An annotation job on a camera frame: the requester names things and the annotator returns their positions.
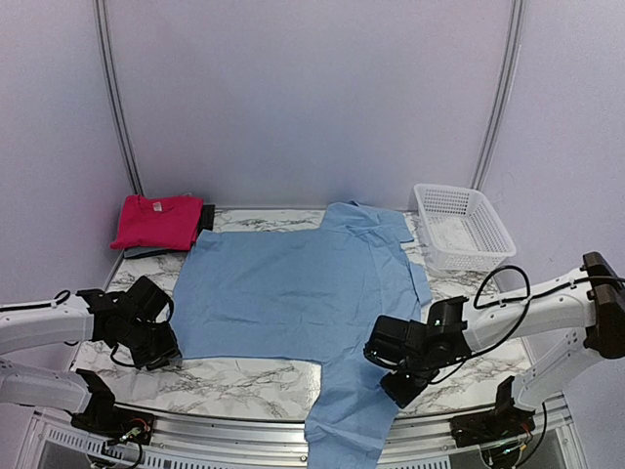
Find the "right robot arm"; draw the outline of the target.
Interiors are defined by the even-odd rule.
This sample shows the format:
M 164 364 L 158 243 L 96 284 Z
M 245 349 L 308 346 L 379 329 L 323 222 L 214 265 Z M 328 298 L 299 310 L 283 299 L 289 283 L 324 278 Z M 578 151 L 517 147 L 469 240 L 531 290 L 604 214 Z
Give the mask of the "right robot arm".
M 585 369 L 624 356 L 624 280 L 598 252 L 569 273 L 482 300 L 436 301 L 424 322 L 376 319 L 364 357 L 387 370 L 386 394 L 406 407 L 447 367 L 487 355 L 510 339 L 564 329 L 565 338 L 541 362 L 497 388 L 483 428 L 503 438 L 528 422 L 544 401 Z

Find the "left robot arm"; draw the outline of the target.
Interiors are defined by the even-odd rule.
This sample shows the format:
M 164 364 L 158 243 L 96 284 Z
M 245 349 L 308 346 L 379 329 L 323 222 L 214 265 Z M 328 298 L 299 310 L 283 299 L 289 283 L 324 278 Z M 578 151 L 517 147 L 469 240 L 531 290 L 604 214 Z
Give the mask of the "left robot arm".
M 130 367 L 156 370 L 181 357 L 169 322 L 173 299 L 148 277 L 126 291 L 62 291 L 39 303 L 1 309 L 1 354 L 65 342 L 103 342 L 112 351 L 125 347 Z M 111 436 L 133 423 L 148 424 L 117 406 L 113 392 L 93 371 L 53 371 L 1 361 L 1 401 L 68 413 L 73 426 Z

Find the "light blue shirt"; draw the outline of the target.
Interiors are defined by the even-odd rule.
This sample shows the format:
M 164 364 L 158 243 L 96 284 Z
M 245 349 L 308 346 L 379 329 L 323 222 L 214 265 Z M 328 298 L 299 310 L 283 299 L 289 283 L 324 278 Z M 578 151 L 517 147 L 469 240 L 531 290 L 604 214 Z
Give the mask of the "light blue shirt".
M 183 357 L 318 363 L 309 466 L 375 467 L 398 408 L 363 347 L 377 318 L 418 320 L 432 298 L 412 238 L 401 213 L 355 202 L 313 230 L 202 234 L 173 294 Z

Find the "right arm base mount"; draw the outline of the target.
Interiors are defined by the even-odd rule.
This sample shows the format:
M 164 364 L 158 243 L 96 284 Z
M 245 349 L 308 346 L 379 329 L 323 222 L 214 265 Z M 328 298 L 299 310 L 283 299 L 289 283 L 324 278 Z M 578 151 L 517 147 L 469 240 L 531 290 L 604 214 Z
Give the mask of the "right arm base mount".
M 450 420 L 450 433 L 458 448 L 494 443 L 533 431 L 534 414 L 523 410 L 496 414 L 492 409 L 460 415 Z

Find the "magenta t-shirt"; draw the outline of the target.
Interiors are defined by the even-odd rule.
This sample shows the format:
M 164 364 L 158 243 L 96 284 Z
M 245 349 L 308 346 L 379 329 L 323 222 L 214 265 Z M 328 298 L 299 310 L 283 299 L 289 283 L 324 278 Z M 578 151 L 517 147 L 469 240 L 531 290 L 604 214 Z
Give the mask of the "magenta t-shirt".
M 188 251 L 197 238 L 202 207 L 201 198 L 188 195 L 154 199 L 129 195 L 121 208 L 116 238 L 109 247 Z

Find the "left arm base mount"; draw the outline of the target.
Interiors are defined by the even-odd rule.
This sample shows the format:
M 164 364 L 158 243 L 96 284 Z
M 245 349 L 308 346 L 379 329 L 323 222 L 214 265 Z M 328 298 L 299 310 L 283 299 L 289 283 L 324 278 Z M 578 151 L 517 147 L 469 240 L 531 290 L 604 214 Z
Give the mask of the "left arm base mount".
M 70 413 L 72 427 L 106 437 L 108 444 L 121 445 L 150 443 L 155 416 L 128 408 L 114 406 L 100 413 Z

